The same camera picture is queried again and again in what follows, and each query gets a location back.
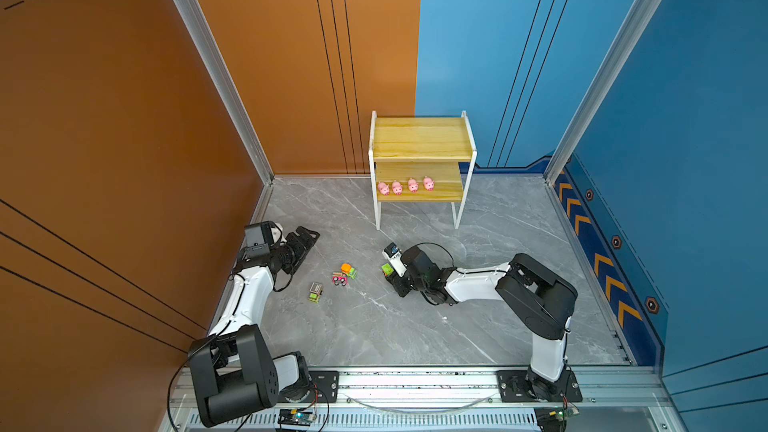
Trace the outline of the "white frame wooden shelf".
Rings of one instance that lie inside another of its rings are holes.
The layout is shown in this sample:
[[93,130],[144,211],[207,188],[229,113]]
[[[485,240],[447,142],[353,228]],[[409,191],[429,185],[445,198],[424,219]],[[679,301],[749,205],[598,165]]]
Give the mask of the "white frame wooden shelf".
[[[460,226],[478,156],[465,111],[458,117],[380,117],[373,112],[368,145],[376,229],[387,202],[448,203],[453,226]],[[433,191],[424,188],[425,176],[433,179]],[[419,184],[416,193],[408,189],[411,178]],[[392,193],[394,181],[403,186],[400,196]],[[389,185],[389,195],[379,193],[379,182]]]

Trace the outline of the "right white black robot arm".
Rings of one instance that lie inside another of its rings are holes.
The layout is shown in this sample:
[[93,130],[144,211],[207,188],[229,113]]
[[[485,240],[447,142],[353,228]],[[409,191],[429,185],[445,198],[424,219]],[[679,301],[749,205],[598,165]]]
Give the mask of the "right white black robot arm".
[[497,373],[506,403],[560,403],[583,400],[580,384],[568,365],[567,339],[578,292],[567,280],[525,253],[485,268],[440,268],[416,244],[401,250],[388,244],[384,273],[399,296],[416,291],[433,306],[468,301],[505,303],[532,333],[532,355],[525,371]]

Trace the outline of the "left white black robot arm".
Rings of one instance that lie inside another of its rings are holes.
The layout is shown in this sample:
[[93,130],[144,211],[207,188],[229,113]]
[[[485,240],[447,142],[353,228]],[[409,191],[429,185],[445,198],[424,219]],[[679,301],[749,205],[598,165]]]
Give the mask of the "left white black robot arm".
[[204,426],[215,427],[274,407],[278,399],[316,400],[317,384],[299,352],[273,357],[261,330],[277,275],[292,278],[320,234],[299,226],[285,233],[272,221],[245,228],[229,279],[232,292],[208,336],[190,346],[197,410]]

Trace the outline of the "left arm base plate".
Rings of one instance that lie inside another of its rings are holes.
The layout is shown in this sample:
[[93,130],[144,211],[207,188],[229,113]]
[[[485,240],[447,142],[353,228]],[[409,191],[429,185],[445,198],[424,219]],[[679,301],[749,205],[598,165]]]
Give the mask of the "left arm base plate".
[[278,403],[309,404],[318,400],[320,404],[337,401],[340,373],[338,370],[310,369],[296,383],[278,394]]

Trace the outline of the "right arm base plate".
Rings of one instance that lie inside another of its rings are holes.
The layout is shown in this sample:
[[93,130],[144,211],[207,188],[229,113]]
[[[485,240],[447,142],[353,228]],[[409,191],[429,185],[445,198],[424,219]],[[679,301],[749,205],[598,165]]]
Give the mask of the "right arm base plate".
[[574,371],[566,367],[560,377],[550,382],[531,370],[499,370],[497,386],[504,403],[546,402],[579,403],[583,401]]

